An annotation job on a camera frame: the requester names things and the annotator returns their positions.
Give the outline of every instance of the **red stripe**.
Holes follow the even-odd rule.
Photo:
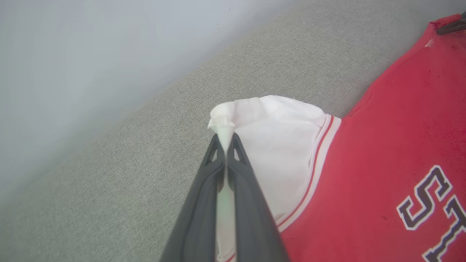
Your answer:
[[[322,142],[323,140],[325,139],[325,137],[327,136],[327,133],[329,132],[330,130],[330,127],[332,126],[332,123],[333,123],[333,116],[331,116],[330,118],[330,124],[327,128],[327,130],[325,130],[325,133],[323,134],[322,136],[322,139],[321,141],[319,142],[319,145],[317,146],[317,150],[316,150],[316,154],[315,154],[315,158],[314,158],[314,166],[312,168],[312,175],[311,175],[311,179],[309,180],[309,185],[308,185],[308,188],[306,189],[306,193],[304,194],[303,198],[301,199],[301,201],[299,202],[299,205],[294,209],[294,211],[285,219],[283,220],[279,225],[277,225],[277,227],[281,226],[283,223],[285,223],[294,213],[296,213],[296,211],[298,210],[298,208],[301,206],[301,204],[304,202],[304,199],[306,198],[306,196],[308,195],[309,193],[309,189],[311,188],[311,184],[312,184],[312,178],[314,177],[314,172],[315,172],[315,163],[317,162],[317,157],[319,156],[319,150],[320,150],[320,147],[322,145]],[[226,262],[230,262],[233,258],[234,258],[235,254],[233,254]]]

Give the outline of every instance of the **red shirt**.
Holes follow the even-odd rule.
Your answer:
[[[367,90],[315,193],[282,232],[292,261],[466,261],[466,31],[436,35]]]

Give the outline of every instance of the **wall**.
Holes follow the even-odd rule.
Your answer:
[[[0,199],[289,1],[0,1]]]

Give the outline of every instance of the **folded white fabric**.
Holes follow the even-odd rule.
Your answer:
[[[239,135],[280,231],[310,200],[313,159],[332,118],[316,106],[279,96],[222,103],[211,111],[208,126],[225,151],[233,132]],[[225,262],[235,252],[233,193],[227,186],[217,209],[217,259]]]

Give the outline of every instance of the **gray fabric surface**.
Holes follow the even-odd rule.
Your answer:
[[[344,116],[461,1],[312,0],[217,54],[36,181],[0,214],[0,261],[157,261],[218,103],[281,95]]]

